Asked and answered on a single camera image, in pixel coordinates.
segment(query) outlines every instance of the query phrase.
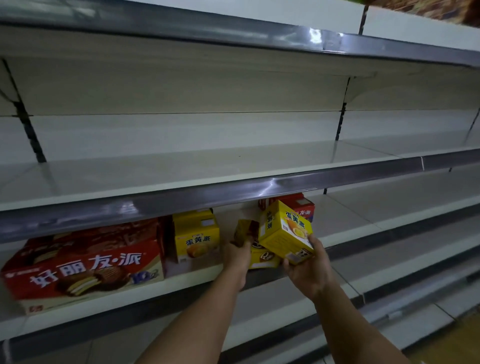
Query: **red snack box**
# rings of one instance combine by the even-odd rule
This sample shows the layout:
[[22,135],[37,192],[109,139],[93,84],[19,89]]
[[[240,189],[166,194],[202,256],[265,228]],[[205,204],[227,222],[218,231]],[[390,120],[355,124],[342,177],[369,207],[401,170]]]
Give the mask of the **red snack box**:
[[82,236],[90,237],[90,236],[98,236],[103,234],[115,234],[119,232],[125,233],[130,230],[139,229],[146,225],[155,224],[156,221],[157,221],[156,218],[150,218],[147,220],[125,222],[123,224],[118,224],[118,225],[102,226],[99,228],[63,232],[60,234],[49,235],[49,236],[41,236],[39,238],[28,239],[25,246],[46,244],[53,241],[64,242],[66,240],[77,239]]
[[164,279],[162,229],[153,223],[126,233],[26,245],[1,276],[27,314]]
[[309,222],[313,221],[313,213],[315,211],[315,204],[306,199],[303,194],[288,194],[286,196],[263,198],[258,200],[258,207],[265,211],[276,200],[282,201],[285,205],[290,207],[297,214],[307,219]]

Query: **yellow box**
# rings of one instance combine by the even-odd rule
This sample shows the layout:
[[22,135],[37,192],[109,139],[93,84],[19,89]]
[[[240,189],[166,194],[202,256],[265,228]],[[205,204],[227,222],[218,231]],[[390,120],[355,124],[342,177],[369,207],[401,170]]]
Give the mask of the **yellow box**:
[[213,212],[209,208],[201,208],[199,210],[192,210],[192,211],[186,211],[186,212],[180,212],[178,214],[173,214],[173,220],[179,220],[181,218],[198,218],[198,217],[204,217],[204,216],[211,216],[213,215]]
[[218,249],[220,229],[213,214],[173,219],[178,262],[204,256]]
[[270,252],[258,243],[258,229],[260,224],[255,220],[241,219],[235,229],[235,244],[242,246],[248,236],[253,238],[252,258],[249,269],[256,268],[277,268],[280,264],[280,257]]
[[281,201],[275,201],[260,218],[259,243],[290,263],[298,264],[313,256],[308,241],[310,222]]

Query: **person's left hand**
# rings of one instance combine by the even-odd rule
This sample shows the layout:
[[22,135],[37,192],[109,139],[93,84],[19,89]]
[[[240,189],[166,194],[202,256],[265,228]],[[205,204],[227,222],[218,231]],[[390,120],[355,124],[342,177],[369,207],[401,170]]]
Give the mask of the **person's left hand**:
[[223,270],[230,272],[239,279],[239,291],[245,285],[245,279],[250,266],[252,238],[249,237],[241,248],[233,243],[224,242],[221,245]]

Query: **barcode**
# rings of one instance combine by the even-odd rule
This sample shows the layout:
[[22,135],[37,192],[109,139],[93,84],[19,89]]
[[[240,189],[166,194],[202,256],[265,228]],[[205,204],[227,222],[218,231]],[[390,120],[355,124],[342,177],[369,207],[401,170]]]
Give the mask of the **barcode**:
[[303,260],[303,258],[300,258],[293,253],[288,253],[285,258],[294,263],[300,263]]

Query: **hand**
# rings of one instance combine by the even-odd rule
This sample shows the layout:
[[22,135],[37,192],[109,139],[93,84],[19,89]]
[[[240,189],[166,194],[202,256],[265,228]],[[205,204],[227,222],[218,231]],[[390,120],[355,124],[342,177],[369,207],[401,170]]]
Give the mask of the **hand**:
[[223,243],[221,245],[223,271],[231,273],[239,280],[239,291],[245,285],[247,271],[250,267],[252,243],[253,241],[251,237],[249,237],[241,248],[235,246],[233,243]]
[[315,249],[315,256],[296,266],[291,266],[288,260],[284,259],[283,267],[295,287],[305,297],[314,301],[326,287],[337,282],[322,242],[313,234],[308,236],[308,240]]

